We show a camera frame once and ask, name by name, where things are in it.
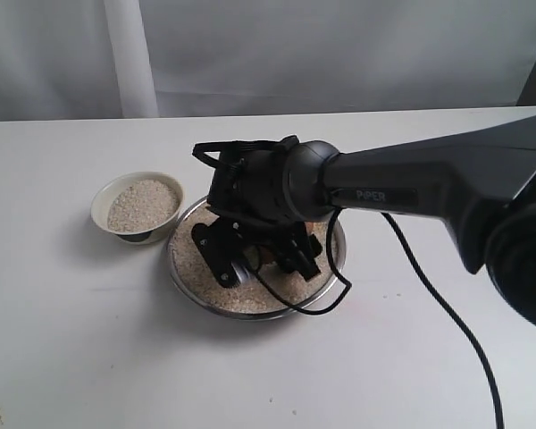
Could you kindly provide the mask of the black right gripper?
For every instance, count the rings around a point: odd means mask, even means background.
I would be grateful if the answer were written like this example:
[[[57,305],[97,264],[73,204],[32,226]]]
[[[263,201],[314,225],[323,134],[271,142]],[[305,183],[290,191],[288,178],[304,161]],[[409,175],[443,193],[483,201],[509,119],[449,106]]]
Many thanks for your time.
[[[304,146],[300,142],[205,143],[205,164],[214,169],[206,201],[215,214],[229,218],[196,223],[191,238],[222,288],[234,289],[251,279],[245,250],[253,233],[243,223],[282,224],[272,236],[278,267],[284,273],[299,273],[306,282],[321,273],[315,261],[321,244],[308,230],[308,219],[291,202],[289,168]]]

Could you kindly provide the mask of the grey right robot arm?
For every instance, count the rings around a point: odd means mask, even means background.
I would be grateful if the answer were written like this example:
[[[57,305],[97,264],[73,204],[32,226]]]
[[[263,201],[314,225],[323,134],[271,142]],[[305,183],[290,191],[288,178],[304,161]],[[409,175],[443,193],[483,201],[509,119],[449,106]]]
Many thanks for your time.
[[[196,144],[214,169],[210,226],[192,238],[215,280],[262,262],[311,280],[321,245],[307,226],[339,210],[441,220],[469,273],[486,268],[501,297],[536,326],[536,116],[483,130],[342,153],[296,136]]]

